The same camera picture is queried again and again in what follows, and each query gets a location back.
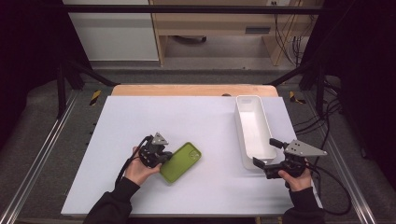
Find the white tabletop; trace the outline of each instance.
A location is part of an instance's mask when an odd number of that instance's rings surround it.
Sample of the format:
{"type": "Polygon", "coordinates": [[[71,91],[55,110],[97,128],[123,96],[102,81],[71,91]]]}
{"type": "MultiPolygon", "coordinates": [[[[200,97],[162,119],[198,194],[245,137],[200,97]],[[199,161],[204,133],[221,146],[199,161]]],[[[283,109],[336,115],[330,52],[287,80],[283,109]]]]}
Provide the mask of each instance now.
{"type": "MultiPolygon", "coordinates": [[[[263,97],[274,138],[296,136],[283,99],[263,97]]],[[[292,207],[282,179],[245,169],[236,125],[235,98],[217,96],[109,96],[62,210],[85,216],[114,182],[133,146],[156,132],[176,151],[192,142],[202,158],[170,185],[152,175],[132,198],[137,217],[238,217],[280,215],[292,207]]],[[[284,160],[277,151],[273,163],[284,160]]]]}

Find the phone case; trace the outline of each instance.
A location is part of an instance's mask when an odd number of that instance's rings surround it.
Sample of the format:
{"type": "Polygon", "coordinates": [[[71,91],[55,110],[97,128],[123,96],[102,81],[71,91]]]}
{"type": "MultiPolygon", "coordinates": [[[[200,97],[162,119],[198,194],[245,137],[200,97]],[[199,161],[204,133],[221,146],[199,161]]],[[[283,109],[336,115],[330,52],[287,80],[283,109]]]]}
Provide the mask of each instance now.
{"type": "Polygon", "coordinates": [[[190,142],[179,148],[171,160],[161,166],[160,173],[168,183],[174,183],[199,159],[201,152],[190,142]]]}

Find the black sweatshirt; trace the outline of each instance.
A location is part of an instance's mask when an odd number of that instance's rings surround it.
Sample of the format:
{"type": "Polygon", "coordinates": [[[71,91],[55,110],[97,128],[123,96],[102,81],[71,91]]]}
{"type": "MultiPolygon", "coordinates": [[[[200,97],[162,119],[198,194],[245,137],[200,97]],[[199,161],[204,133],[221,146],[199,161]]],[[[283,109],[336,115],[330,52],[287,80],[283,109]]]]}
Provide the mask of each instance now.
{"type": "MultiPolygon", "coordinates": [[[[131,214],[131,197],[140,189],[138,185],[123,177],[113,190],[106,192],[93,206],[84,223],[126,223],[131,214]]],[[[324,211],[318,207],[313,188],[301,191],[290,191],[294,207],[285,212],[284,224],[321,224],[324,222],[324,211]]]]}

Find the white plastic bin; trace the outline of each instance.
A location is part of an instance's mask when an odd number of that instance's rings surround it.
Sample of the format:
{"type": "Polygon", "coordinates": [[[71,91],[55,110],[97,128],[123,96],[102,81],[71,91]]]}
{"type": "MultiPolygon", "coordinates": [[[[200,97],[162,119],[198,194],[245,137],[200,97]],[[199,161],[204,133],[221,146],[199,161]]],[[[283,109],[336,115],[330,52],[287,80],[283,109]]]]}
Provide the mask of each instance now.
{"type": "Polygon", "coordinates": [[[245,168],[259,169],[253,165],[253,157],[271,162],[276,157],[276,149],[269,144],[272,135],[262,107],[262,99],[256,95],[237,96],[235,121],[245,168]]]}

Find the black and yellow tape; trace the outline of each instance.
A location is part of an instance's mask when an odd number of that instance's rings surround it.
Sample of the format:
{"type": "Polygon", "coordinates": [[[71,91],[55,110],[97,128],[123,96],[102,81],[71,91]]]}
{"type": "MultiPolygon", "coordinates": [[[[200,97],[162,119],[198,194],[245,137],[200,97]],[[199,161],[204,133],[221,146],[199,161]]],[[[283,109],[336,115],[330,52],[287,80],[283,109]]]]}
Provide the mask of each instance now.
{"type": "Polygon", "coordinates": [[[100,93],[101,93],[101,91],[95,91],[93,93],[93,96],[92,96],[91,101],[90,101],[90,105],[95,105],[96,104],[96,101],[98,100],[100,93]]]}
{"type": "Polygon", "coordinates": [[[306,101],[305,101],[305,100],[298,100],[298,99],[296,99],[296,97],[295,97],[293,91],[290,92],[290,101],[293,102],[293,103],[301,104],[301,105],[306,104],[306,101]]]}

